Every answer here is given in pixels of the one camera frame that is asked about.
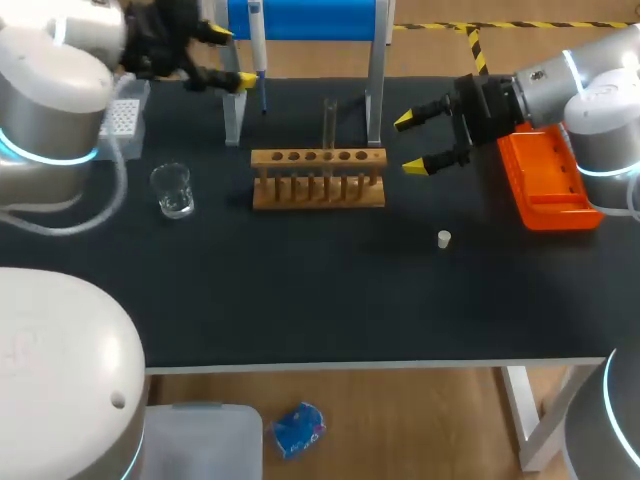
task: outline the test tube rack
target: test tube rack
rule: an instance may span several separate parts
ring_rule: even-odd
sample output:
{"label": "test tube rack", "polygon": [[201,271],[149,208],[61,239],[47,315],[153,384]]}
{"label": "test tube rack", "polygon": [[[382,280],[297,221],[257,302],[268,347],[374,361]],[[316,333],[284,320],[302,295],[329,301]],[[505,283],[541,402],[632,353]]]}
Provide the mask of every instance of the test tube rack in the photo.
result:
{"label": "test tube rack", "polygon": [[253,150],[256,210],[384,207],[383,148]]}

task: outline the black table surface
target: black table surface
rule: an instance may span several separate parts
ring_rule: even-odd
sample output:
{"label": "black table surface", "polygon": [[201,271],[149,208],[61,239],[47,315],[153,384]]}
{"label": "black table surface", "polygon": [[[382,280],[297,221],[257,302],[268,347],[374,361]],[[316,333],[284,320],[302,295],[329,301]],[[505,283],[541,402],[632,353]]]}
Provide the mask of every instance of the black table surface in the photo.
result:
{"label": "black table surface", "polygon": [[[522,225],[494,148],[464,169],[407,176],[401,164],[451,146],[446,119],[396,134],[393,121],[451,79],[388,79],[387,207],[254,212],[252,148],[319,147],[323,99],[339,102],[340,147],[365,145],[364,80],[274,80],[270,112],[249,98],[242,147],[224,147],[221,100],[154,85],[141,160],[107,225],[74,238],[0,227],[0,265],[67,273],[131,315],[149,367],[604,356],[640,332],[640,225],[587,233]],[[196,212],[161,218],[155,166],[192,172]],[[113,185],[92,169],[84,199],[50,225],[87,218]],[[447,250],[437,233],[449,230]]]}

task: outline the floor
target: floor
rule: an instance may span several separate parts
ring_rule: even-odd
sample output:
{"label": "floor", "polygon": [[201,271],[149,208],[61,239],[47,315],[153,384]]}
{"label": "floor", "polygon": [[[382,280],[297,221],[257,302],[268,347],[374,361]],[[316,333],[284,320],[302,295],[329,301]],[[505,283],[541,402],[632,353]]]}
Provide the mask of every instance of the floor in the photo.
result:
{"label": "floor", "polygon": [[[635,21],[637,0],[398,0],[396,23],[435,21]],[[481,32],[489,71],[508,73],[610,31],[599,29]],[[240,45],[245,69],[250,50]],[[194,48],[203,63],[217,54]],[[273,77],[365,76],[368,46],[269,45]],[[399,31],[387,74],[463,75],[474,71],[464,35]],[[539,403],[562,369],[531,369]],[[265,443],[265,479],[565,480],[557,457],[539,475],[520,473],[504,386],[494,369],[295,372],[164,377],[155,401],[251,405],[265,426],[300,401],[325,414],[328,432],[300,458],[281,460]]]}
{"label": "floor", "polygon": [[[562,369],[530,372],[539,402]],[[498,369],[279,372],[163,377],[154,403],[251,405],[264,425],[299,402],[317,406],[327,433],[284,461],[267,436],[265,480],[566,480],[557,456],[520,473]]]}

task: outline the orange tray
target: orange tray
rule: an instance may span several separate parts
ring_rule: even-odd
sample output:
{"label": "orange tray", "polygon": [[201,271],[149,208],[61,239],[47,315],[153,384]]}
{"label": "orange tray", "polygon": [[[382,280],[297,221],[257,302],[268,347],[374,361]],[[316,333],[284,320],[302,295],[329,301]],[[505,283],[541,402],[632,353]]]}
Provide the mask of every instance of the orange tray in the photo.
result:
{"label": "orange tray", "polygon": [[557,126],[521,125],[498,140],[522,222],[530,230],[590,230],[604,215],[589,205],[576,161]]}

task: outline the blue plastic bag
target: blue plastic bag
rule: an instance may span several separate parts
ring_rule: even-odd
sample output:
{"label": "blue plastic bag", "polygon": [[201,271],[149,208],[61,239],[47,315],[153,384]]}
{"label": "blue plastic bag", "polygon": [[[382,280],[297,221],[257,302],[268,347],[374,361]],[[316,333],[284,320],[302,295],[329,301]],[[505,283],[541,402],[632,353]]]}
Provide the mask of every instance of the blue plastic bag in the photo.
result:
{"label": "blue plastic bag", "polygon": [[317,442],[326,429],[320,410],[304,402],[272,425],[276,445],[285,460]]}

